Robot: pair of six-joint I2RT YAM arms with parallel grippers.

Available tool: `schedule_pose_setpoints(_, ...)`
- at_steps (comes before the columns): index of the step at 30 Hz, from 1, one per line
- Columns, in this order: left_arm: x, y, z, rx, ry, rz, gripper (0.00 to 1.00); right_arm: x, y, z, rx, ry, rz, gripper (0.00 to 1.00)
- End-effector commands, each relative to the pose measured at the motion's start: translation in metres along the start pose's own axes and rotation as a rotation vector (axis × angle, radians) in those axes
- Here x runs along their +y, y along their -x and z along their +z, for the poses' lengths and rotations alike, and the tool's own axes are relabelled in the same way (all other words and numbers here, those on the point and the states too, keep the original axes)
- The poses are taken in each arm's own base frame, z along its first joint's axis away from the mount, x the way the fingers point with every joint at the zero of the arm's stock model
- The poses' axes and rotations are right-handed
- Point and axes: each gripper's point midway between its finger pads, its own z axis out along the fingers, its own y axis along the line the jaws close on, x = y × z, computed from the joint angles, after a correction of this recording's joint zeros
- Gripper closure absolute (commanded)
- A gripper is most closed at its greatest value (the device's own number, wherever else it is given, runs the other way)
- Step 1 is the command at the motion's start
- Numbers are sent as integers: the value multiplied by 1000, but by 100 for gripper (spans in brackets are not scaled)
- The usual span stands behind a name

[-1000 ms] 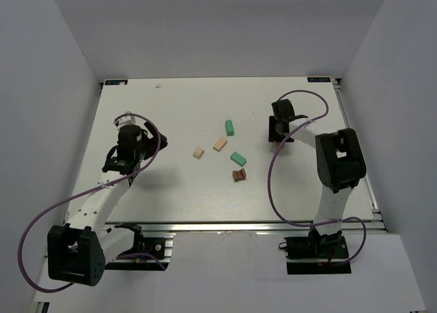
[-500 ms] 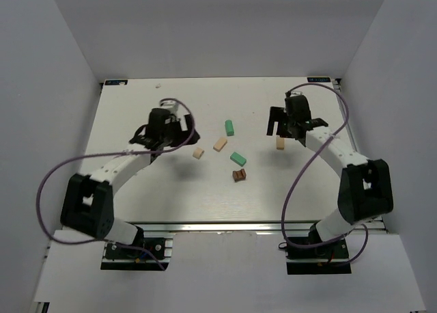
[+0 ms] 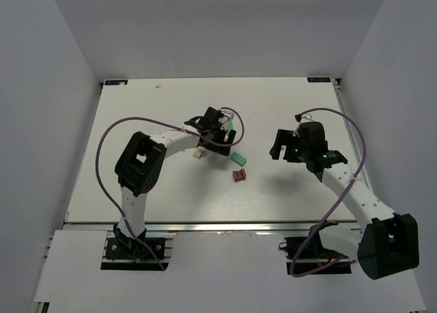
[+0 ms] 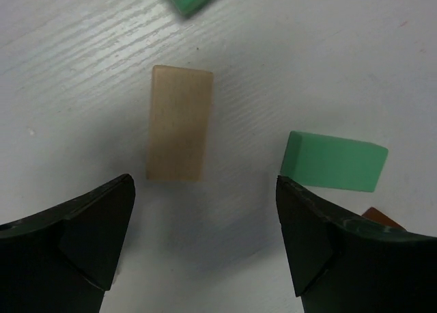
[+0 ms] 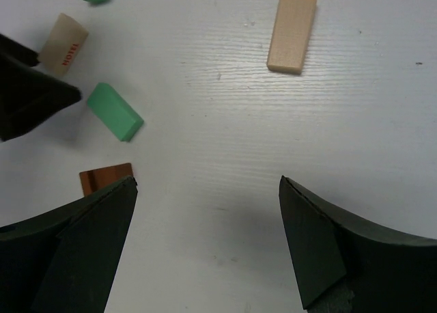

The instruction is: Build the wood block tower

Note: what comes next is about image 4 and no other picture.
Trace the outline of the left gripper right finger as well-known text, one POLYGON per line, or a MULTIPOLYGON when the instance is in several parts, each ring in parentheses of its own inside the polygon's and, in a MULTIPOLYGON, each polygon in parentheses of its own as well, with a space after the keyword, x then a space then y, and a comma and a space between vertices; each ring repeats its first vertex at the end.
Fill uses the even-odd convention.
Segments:
POLYGON ((435 312, 436 239, 384 226, 280 176, 276 203, 306 312, 435 312))

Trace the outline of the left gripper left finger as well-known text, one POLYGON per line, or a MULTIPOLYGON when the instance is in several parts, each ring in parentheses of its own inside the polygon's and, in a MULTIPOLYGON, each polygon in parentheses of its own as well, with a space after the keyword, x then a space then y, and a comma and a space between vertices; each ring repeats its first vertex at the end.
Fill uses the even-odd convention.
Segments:
POLYGON ((1 225, 1 311, 99 312, 134 203, 134 180, 123 174, 1 225))

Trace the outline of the green rectangular block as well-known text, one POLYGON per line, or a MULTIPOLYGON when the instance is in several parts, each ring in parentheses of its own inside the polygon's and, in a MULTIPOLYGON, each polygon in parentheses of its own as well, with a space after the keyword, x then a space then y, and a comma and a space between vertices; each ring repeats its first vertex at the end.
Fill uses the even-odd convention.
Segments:
POLYGON ((292 131, 280 175, 304 186, 371 193, 388 154, 371 142, 292 131))

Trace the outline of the tan rectangular wood block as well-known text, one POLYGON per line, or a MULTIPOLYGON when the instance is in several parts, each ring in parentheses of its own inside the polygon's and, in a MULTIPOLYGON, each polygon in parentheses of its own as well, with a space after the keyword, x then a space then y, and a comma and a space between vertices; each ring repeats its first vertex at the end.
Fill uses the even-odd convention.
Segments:
POLYGON ((213 73, 205 70, 153 67, 146 163, 149 180, 201 180, 213 83, 213 73))

